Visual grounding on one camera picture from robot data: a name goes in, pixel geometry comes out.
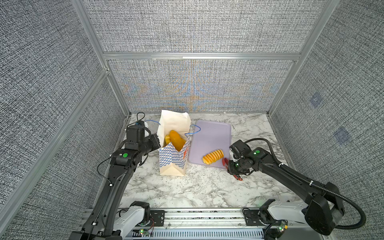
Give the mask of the round yellow tart bread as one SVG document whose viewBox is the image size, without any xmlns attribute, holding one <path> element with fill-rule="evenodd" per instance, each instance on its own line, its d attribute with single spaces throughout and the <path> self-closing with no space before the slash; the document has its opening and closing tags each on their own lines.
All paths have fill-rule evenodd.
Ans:
<svg viewBox="0 0 384 240">
<path fill-rule="evenodd" d="M 170 142 L 171 142 L 171 137 L 170 137 L 170 135 L 166 135 L 166 136 L 165 136 L 165 143 L 166 143 L 166 145 L 168 145 Z"/>
</svg>

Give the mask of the long baguette loaf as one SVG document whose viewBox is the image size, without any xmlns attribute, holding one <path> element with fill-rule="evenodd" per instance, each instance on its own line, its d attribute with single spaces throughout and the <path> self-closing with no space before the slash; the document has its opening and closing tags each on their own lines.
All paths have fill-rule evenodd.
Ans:
<svg viewBox="0 0 384 240">
<path fill-rule="evenodd" d="M 170 140 L 178 152 L 182 150 L 186 143 L 186 141 L 180 136 L 180 134 L 174 130 L 170 131 Z"/>
</svg>

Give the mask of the blue checkered paper bag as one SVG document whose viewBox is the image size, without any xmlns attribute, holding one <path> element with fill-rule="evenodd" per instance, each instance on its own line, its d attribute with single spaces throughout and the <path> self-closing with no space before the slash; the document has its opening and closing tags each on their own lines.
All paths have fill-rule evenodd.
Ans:
<svg viewBox="0 0 384 240">
<path fill-rule="evenodd" d="M 157 121 L 157 135 L 161 147 L 159 151 L 159 167 L 162 176 L 186 175 L 187 161 L 189 158 L 192 136 L 201 131 L 197 125 L 193 125 L 188 113 L 178 113 L 162 110 L 160 120 Z M 166 143 L 166 136 L 176 132 L 185 141 L 181 150 L 177 150 L 172 142 Z"/>
</svg>

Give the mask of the ridged spiral bread roll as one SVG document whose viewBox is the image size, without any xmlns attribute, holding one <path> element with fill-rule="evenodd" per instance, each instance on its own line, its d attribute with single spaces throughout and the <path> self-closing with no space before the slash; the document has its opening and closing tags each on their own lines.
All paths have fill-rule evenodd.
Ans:
<svg viewBox="0 0 384 240">
<path fill-rule="evenodd" d="M 206 165 L 211 165 L 224 158 L 224 152 L 220 149 L 212 151 L 203 156 L 202 161 Z"/>
</svg>

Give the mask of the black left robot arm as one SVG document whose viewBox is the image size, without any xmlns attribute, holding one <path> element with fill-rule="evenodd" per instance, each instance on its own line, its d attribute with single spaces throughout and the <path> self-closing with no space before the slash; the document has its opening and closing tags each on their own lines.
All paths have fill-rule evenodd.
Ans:
<svg viewBox="0 0 384 240">
<path fill-rule="evenodd" d="M 127 138 L 109 158 L 110 167 L 97 203 L 80 231 L 71 240 L 122 240 L 137 225 L 148 223 L 150 206 L 137 202 L 118 221 L 115 220 L 126 186 L 143 156 L 161 147 L 157 134 L 152 134 L 144 121 L 127 126 Z"/>
</svg>

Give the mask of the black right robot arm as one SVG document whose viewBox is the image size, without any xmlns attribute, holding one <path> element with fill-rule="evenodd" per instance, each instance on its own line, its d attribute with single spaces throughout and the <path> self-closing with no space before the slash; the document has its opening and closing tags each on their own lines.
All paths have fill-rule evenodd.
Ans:
<svg viewBox="0 0 384 240">
<path fill-rule="evenodd" d="M 322 235 L 330 235 L 345 214 L 342 200 L 336 195 L 339 189 L 328 182 L 322 184 L 291 169 L 276 159 L 273 153 L 263 148 L 251 148 L 241 140 L 230 146 L 233 160 L 228 163 L 228 172 L 240 176 L 254 172 L 262 172 L 294 192 L 306 206 L 290 210 L 289 207 L 277 209 L 276 200 L 268 200 L 259 210 L 264 224 L 272 224 L 280 220 L 295 221 L 308 224 Z"/>
</svg>

